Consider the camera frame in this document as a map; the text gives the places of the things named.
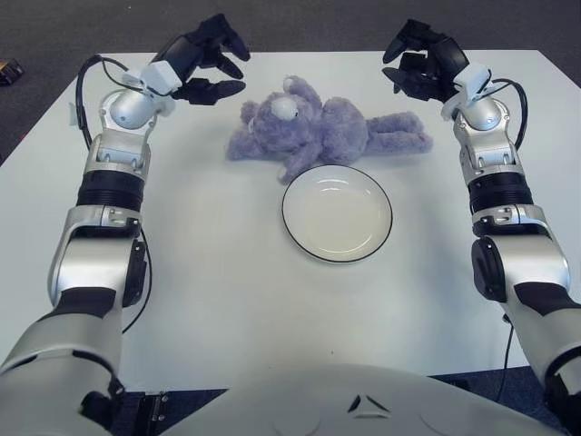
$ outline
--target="white plate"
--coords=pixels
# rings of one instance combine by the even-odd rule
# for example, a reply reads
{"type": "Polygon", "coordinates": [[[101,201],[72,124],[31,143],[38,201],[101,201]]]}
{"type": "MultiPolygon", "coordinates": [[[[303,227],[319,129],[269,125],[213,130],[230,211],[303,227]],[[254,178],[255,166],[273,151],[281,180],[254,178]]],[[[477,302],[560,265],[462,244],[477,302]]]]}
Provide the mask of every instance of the white plate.
{"type": "Polygon", "coordinates": [[[294,179],[282,198],[282,218],[308,253],[331,262],[353,262],[388,239],[388,196],[371,177],[348,166],[323,165],[294,179]]]}

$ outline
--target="teddy bear arm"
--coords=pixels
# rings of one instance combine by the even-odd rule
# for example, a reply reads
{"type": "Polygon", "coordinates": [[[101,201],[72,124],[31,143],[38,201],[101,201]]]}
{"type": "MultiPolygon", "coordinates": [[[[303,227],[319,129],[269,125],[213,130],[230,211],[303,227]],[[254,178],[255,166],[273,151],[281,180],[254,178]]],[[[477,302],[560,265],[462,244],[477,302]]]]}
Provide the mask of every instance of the teddy bear arm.
{"type": "Polygon", "coordinates": [[[227,156],[233,161],[261,159],[266,157],[266,152],[248,131],[248,128],[244,127],[234,132],[228,144],[227,156]]]}
{"type": "Polygon", "coordinates": [[[301,146],[284,161],[286,173],[281,177],[281,181],[289,183],[297,175],[309,169],[317,161],[321,151],[321,144],[306,143],[301,146]]]}

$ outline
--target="robot finger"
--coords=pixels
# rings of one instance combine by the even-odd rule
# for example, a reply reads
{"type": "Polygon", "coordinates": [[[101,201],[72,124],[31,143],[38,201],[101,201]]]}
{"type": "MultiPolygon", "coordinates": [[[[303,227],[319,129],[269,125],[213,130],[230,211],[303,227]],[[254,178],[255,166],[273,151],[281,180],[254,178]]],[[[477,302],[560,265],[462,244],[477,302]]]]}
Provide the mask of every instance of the robot finger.
{"type": "Polygon", "coordinates": [[[173,98],[187,100],[190,104],[214,105],[218,100],[235,95],[246,87],[238,80],[225,80],[217,84],[208,79],[191,79],[186,85],[173,93],[173,98]]]}

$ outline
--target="floor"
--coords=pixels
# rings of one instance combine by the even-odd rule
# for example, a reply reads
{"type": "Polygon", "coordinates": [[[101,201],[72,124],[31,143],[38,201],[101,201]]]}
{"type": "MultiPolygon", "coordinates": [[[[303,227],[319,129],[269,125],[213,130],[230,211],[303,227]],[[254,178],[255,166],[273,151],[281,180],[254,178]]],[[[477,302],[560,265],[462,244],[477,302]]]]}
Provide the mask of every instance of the floor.
{"type": "Polygon", "coordinates": [[[0,163],[87,56],[155,52],[170,36],[217,12],[228,16],[252,51],[384,50],[414,17],[453,35],[466,49],[540,50],[581,84],[578,0],[60,0],[50,7],[40,0],[3,2],[0,58],[16,58],[26,75],[0,88],[0,163]]]}

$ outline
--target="plush toy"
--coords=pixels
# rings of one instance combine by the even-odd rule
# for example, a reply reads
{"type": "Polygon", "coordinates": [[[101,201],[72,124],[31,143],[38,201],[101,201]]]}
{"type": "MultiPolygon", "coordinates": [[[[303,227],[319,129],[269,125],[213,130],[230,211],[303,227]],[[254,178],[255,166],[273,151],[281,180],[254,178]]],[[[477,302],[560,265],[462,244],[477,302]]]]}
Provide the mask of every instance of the plush toy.
{"type": "Polygon", "coordinates": [[[288,183],[315,162],[348,165],[363,154],[425,153],[432,146],[411,112],[366,121],[344,98],[323,105],[300,77],[287,77],[283,89],[262,104],[244,103],[243,125],[230,140],[229,159],[283,160],[281,182],[288,183]]]}

